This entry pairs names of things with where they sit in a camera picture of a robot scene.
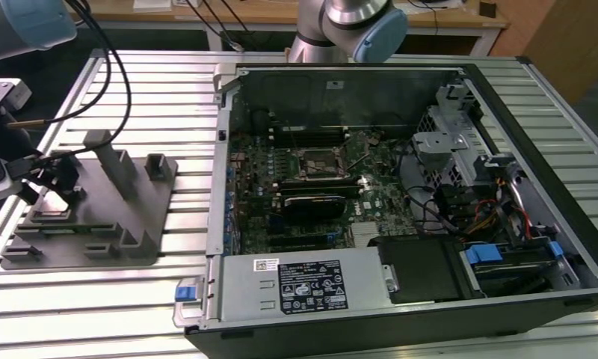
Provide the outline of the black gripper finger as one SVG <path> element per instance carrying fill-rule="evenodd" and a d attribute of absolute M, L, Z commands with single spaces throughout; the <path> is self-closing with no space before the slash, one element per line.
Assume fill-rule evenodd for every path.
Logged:
<path fill-rule="evenodd" d="M 21 182 L 21 190 L 17 196 L 28 205 L 34 205 L 40 197 L 45 195 L 45 185 L 40 179 L 26 177 Z"/>
<path fill-rule="evenodd" d="M 81 163 L 72 151 L 57 151 L 33 163 L 32 182 L 46 187 L 60 198 L 78 198 L 77 180 Z"/>

